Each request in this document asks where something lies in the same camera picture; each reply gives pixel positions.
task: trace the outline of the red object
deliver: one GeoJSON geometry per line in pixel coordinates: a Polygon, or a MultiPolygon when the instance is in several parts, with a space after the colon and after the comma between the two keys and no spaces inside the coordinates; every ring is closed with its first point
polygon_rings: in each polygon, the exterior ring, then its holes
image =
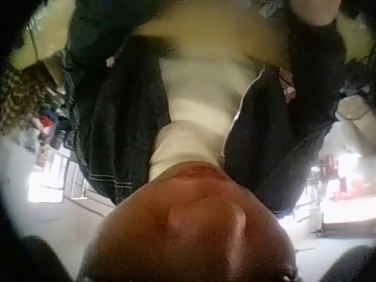
{"type": "Polygon", "coordinates": [[[41,116],[39,120],[41,121],[43,127],[50,127],[53,125],[53,122],[47,116],[41,116]]]}

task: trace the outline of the white t-shirt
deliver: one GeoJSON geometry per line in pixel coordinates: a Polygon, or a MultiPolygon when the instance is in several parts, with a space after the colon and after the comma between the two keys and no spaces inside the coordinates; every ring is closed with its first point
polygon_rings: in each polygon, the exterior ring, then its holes
{"type": "Polygon", "coordinates": [[[155,140],[149,181],[178,163],[220,166],[241,100],[259,73],[226,59],[161,59],[160,67],[172,122],[155,140]]]}

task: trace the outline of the white stitching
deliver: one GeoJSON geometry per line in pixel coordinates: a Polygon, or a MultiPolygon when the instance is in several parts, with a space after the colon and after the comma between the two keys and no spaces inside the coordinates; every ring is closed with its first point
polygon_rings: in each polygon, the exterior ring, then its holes
{"type": "Polygon", "coordinates": [[[115,179],[100,179],[100,178],[92,177],[91,175],[89,175],[89,178],[91,180],[101,181],[101,182],[114,182],[115,186],[116,185],[118,185],[118,186],[132,186],[132,184],[133,184],[132,182],[118,182],[115,179]]]}

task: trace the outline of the light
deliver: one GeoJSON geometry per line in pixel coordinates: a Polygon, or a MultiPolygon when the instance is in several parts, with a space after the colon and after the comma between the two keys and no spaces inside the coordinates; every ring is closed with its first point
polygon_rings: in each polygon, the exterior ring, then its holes
{"type": "Polygon", "coordinates": [[[353,172],[356,168],[359,158],[359,154],[343,154],[338,157],[338,175],[340,177],[346,177],[349,173],[353,172]]]}
{"type": "Polygon", "coordinates": [[[312,172],[320,172],[320,168],[317,167],[317,166],[313,166],[313,167],[311,167],[311,171],[312,172]]]}
{"type": "Polygon", "coordinates": [[[31,203],[61,203],[63,190],[52,189],[50,184],[56,182],[51,173],[32,172],[29,176],[28,199],[31,203]]]}
{"type": "Polygon", "coordinates": [[[46,187],[29,187],[29,202],[31,203],[61,203],[63,201],[63,190],[46,187]]]}
{"type": "Polygon", "coordinates": [[[324,218],[328,223],[351,223],[376,219],[376,197],[345,200],[340,202],[325,201],[322,204],[324,218]]]}

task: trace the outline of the person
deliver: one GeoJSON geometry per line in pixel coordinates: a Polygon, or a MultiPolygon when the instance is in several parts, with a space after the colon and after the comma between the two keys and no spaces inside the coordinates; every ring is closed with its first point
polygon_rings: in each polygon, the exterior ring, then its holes
{"type": "Polygon", "coordinates": [[[217,10],[185,2],[171,18],[199,29],[170,40],[133,33],[163,18],[165,2],[76,2],[65,50],[75,151],[89,183],[117,205],[79,280],[298,280],[277,219],[301,196],[334,121],[341,1],[289,1],[288,103],[273,67],[223,40],[231,29],[210,30],[225,21],[194,25],[217,10]]]}

